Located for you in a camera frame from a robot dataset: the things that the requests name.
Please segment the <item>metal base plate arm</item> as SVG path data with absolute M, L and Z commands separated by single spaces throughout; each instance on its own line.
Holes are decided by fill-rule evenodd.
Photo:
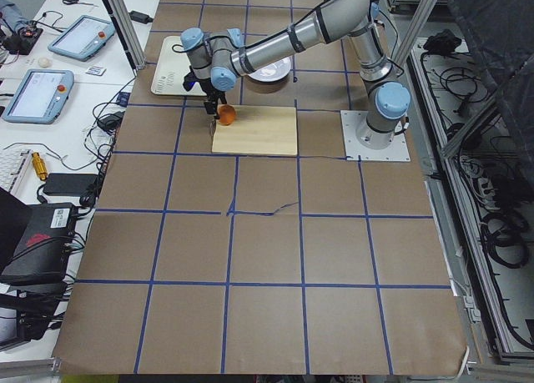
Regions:
M 406 133 L 399 122 L 391 133 L 377 133 L 366 123 L 367 111 L 341 110 L 345 158 L 362 162 L 411 161 Z

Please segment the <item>black gripper arm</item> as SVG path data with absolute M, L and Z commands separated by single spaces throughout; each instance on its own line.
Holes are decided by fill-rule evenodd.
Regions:
M 207 114 L 214 113 L 214 106 L 217 106 L 215 109 L 215 120 L 220 120 L 220 107 L 219 103 L 226 104 L 226 95 L 224 91 L 220 91 L 214 87 L 211 80 L 206 78 L 202 81 L 202 89 L 206 93 L 207 101 L 204 101 L 204 108 Z

